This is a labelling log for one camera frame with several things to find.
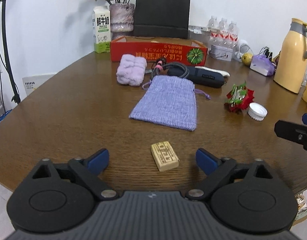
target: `yellow thermos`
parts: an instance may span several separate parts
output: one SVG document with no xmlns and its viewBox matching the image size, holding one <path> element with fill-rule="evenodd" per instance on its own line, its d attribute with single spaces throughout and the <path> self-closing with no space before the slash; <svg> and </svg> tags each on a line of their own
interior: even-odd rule
<svg viewBox="0 0 307 240">
<path fill-rule="evenodd" d="M 285 89 L 299 93 L 307 67 L 307 23 L 292 18 L 285 37 L 274 81 Z"/>
</svg>

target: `plastic water bottle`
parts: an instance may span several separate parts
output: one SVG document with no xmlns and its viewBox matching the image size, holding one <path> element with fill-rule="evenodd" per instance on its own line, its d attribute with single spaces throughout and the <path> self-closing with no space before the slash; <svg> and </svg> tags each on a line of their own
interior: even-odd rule
<svg viewBox="0 0 307 240">
<path fill-rule="evenodd" d="M 237 27 L 237 23 L 232 21 L 231 24 L 229 24 L 228 31 L 229 31 L 229 48 L 234 49 L 238 41 L 239 29 Z"/>
<path fill-rule="evenodd" d="M 215 39 L 218 36 L 217 28 L 218 28 L 217 16 L 212 15 L 207 25 L 207 29 L 210 32 L 209 43 L 208 43 L 209 50 L 211 49 L 211 45 L 215 42 Z"/>
<path fill-rule="evenodd" d="M 219 30 L 219 42 L 222 46 L 226 46 L 226 40 L 229 38 L 227 19 L 221 18 L 221 21 L 219 22 Z"/>
</svg>

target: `pink plush cloth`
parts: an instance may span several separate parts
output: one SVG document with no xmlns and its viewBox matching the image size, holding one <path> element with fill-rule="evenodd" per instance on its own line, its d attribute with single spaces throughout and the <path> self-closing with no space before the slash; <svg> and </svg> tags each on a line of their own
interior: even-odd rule
<svg viewBox="0 0 307 240">
<path fill-rule="evenodd" d="M 124 54 L 117 69 L 117 81 L 123 85 L 138 87 L 144 80 L 146 67 L 145 58 Z"/>
</svg>

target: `soap bar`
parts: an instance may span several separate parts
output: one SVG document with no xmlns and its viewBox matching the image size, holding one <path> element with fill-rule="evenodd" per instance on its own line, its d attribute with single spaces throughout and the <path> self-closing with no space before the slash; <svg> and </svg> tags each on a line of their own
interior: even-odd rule
<svg viewBox="0 0 307 240">
<path fill-rule="evenodd" d="M 159 171 L 167 171 L 179 166 L 179 159 L 167 141 L 152 144 L 151 153 Z"/>
</svg>

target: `milk carton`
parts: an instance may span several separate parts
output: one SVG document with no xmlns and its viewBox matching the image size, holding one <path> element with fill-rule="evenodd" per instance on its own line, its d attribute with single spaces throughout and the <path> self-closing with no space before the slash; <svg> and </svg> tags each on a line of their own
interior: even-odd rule
<svg viewBox="0 0 307 240">
<path fill-rule="evenodd" d="M 96 6 L 92 13 L 95 52 L 110 52 L 110 11 L 107 6 Z"/>
</svg>

